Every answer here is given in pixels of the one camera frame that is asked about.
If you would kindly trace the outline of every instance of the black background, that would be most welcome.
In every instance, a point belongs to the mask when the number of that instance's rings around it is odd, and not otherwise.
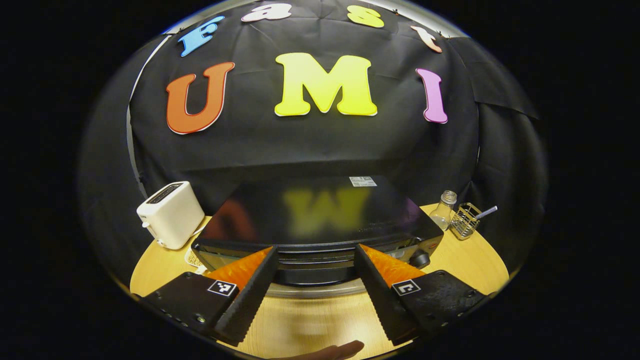
[[[149,4],[73,0],[4,13],[4,143],[16,140],[5,160],[24,196],[19,233],[6,238],[18,246],[5,252],[12,272],[3,297],[15,304],[4,306],[3,357],[227,357],[128,298],[102,271],[76,217],[76,151],[92,102],[135,50],[210,5]],[[461,326],[404,357],[637,357],[630,319],[637,110],[625,113],[640,103],[631,57],[637,6],[424,4],[495,55],[538,107],[547,121],[550,191],[540,240],[515,280]]]

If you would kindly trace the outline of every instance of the wire basket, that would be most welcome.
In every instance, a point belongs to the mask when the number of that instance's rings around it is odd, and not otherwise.
[[[470,202],[460,204],[458,212],[451,219],[451,232],[460,240],[468,239],[478,227],[480,220],[476,216],[480,210]]]

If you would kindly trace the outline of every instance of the white toaster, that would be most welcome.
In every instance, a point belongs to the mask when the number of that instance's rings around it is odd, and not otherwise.
[[[204,218],[188,181],[158,190],[136,212],[158,245],[172,250],[183,247]]]

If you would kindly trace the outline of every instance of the label sticker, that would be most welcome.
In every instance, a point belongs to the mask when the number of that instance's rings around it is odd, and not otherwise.
[[[397,282],[391,287],[393,287],[396,293],[398,293],[398,295],[400,296],[420,291],[420,287],[415,282],[413,282],[413,280]]]
[[[232,284],[231,282],[224,282],[220,280],[216,280],[211,286],[207,289],[207,291],[211,291],[212,293],[229,296],[232,292],[234,292],[236,288],[236,284]]]
[[[349,180],[351,180],[351,184],[355,187],[377,186],[373,179],[371,179],[371,176],[349,176]]]

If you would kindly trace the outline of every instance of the straw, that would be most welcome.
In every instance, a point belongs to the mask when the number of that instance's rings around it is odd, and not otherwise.
[[[480,220],[480,218],[483,218],[486,215],[489,215],[490,213],[493,213],[496,210],[498,210],[498,206],[494,206],[489,210],[485,210],[485,211],[481,212],[480,214],[478,214],[478,216],[476,216],[476,220]]]

